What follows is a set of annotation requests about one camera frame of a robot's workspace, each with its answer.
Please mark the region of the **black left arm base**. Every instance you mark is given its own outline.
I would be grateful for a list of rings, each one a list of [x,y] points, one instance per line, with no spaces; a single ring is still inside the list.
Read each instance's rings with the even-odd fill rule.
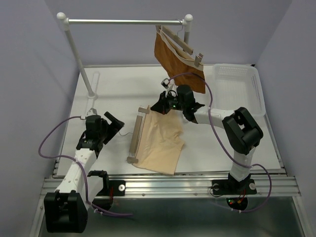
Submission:
[[[125,196],[126,182],[124,180],[110,180],[104,170],[93,170],[87,175],[88,199],[95,212],[104,215],[114,215],[110,211],[114,204],[114,197]]]

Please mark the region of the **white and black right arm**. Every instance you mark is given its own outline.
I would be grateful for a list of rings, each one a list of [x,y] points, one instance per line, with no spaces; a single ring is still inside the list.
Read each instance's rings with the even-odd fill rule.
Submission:
[[[245,187],[245,181],[250,178],[253,154],[263,138],[263,131],[250,112],[240,107],[237,110],[212,109],[210,106],[198,103],[188,85],[181,85],[172,92],[163,91],[151,110],[166,115],[171,110],[181,111],[187,121],[211,126],[215,137],[226,152],[215,127],[224,129],[228,141],[234,150],[229,156],[233,161],[229,172],[227,187],[233,193],[238,193]]]

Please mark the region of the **beige underwear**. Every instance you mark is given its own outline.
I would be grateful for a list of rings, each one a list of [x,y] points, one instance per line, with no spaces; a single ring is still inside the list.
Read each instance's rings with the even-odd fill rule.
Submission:
[[[176,111],[166,115],[150,111],[145,116],[143,131],[136,153],[135,167],[166,175],[174,175],[185,144],[180,135],[182,123]]]

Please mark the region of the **wooden clip hanger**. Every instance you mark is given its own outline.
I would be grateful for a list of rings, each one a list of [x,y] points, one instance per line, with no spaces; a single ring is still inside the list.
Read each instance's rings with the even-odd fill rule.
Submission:
[[[129,164],[137,164],[139,162],[136,156],[139,149],[139,144],[140,144],[140,140],[142,136],[145,118],[146,118],[146,115],[149,114],[149,112],[150,112],[150,106],[146,106],[146,107],[140,106],[138,108],[138,114],[136,116],[133,132],[132,132],[129,152],[126,158],[126,161]]]

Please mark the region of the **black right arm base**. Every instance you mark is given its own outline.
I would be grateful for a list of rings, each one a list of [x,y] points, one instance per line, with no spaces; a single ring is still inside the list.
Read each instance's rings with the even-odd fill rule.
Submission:
[[[212,196],[219,198],[226,197],[228,207],[245,211],[248,206],[248,195],[256,195],[257,189],[253,179],[238,182],[233,179],[212,180],[209,188]]]

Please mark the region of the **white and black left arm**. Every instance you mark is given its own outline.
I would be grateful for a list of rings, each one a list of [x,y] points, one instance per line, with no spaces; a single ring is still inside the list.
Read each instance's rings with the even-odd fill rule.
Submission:
[[[85,131],[81,134],[74,157],[66,176],[53,192],[44,197],[46,229],[49,233],[82,233],[87,225],[88,209],[110,217],[124,217],[93,203],[100,195],[113,198],[125,195],[124,180],[109,179],[104,170],[93,170],[92,166],[104,147],[124,127],[124,123],[109,112],[102,118],[91,109],[83,118]]]

